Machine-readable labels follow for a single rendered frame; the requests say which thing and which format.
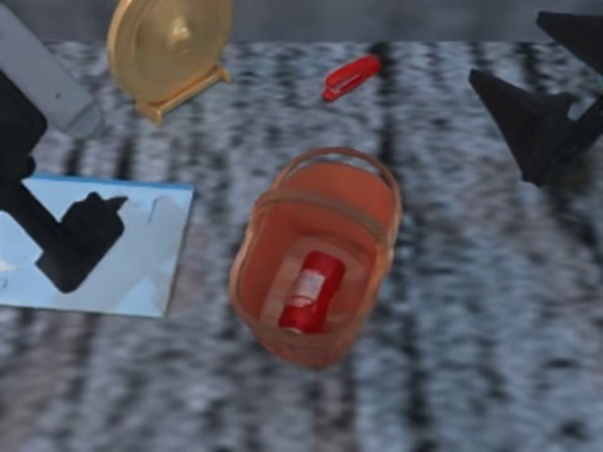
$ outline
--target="red object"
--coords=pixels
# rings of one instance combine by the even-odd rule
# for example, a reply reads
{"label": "red object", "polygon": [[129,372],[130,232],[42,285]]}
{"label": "red object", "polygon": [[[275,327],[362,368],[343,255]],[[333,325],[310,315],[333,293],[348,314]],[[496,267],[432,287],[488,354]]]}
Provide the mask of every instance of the red object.
{"label": "red object", "polygon": [[365,83],[381,70],[381,61],[374,55],[364,56],[330,73],[322,97],[333,102]]}
{"label": "red object", "polygon": [[345,273],[346,266],[339,259],[320,251],[309,252],[287,297],[279,327],[298,333],[322,332]]}

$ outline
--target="black object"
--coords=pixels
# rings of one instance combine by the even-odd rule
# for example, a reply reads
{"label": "black object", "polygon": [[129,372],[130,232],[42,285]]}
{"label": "black object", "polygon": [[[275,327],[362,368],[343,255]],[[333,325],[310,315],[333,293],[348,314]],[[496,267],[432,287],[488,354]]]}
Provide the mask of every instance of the black object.
{"label": "black object", "polygon": [[[603,73],[603,16],[541,12],[537,23]],[[533,94],[476,70],[469,83],[497,123],[525,182],[557,184],[603,134],[603,96],[573,121],[567,115],[575,98],[566,92]]]}
{"label": "black object", "polygon": [[59,291],[70,293],[122,236],[118,211],[127,198],[105,201],[90,193],[56,221],[23,184],[35,170],[30,154],[46,128],[40,111],[0,72],[0,212],[11,215],[42,248],[36,266]]}

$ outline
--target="gray background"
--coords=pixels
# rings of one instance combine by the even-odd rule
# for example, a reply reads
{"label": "gray background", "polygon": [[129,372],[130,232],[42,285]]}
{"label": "gray background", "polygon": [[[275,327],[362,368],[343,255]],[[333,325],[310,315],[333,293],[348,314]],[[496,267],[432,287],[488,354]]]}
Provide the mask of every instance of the gray background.
{"label": "gray background", "polygon": [[[0,309],[0,451],[603,450],[603,143],[571,186],[524,184],[466,82],[477,66],[584,108],[595,78],[563,49],[231,44],[235,83],[160,128],[116,87],[101,43],[51,50],[107,121],[85,141],[50,130],[40,171],[195,185],[182,308],[162,320]],[[368,51],[383,76],[322,102],[325,74]],[[226,289],[255,199],[291,158],[333,145],[395,172],[404,219],[358,343],[312,372],[258,346]]]}
{"label": "gray background", "polygon": [[[116,0],[7,0],[43,40],[104,40]],[[601,0],[235,0],[234,41],[542,40],[535,12]]]}

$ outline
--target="gold base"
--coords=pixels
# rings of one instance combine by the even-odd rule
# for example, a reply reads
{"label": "gold base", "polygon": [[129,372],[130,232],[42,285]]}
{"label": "gold base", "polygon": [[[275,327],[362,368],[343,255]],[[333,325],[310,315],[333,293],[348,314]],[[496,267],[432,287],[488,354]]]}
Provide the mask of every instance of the gold base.
{"label": "gold base", "polygon": [[196,96],[201,91],[208,89],[218,82],[231,83],[232,81],[233,79],[228,71],[221,66],[216,66],[208,75],[194,81],[187,88],[174,94],[170,99],[161,102],[137,101],[136,109],[150,122],[155,125],[161,125],[167,113]]}

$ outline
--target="red stapler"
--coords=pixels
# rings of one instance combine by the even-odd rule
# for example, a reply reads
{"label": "red stapler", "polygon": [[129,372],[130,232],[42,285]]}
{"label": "red stapler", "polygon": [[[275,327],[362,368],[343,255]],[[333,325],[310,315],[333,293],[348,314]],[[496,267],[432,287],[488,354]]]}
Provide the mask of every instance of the red stapler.
{"label": "red stapler", "polygon": [[381,70],[381,61],[374,55],[363,56],[330,73],[325,81],[322,98],[333,102],[350,91],[360,87],[370,77]]}

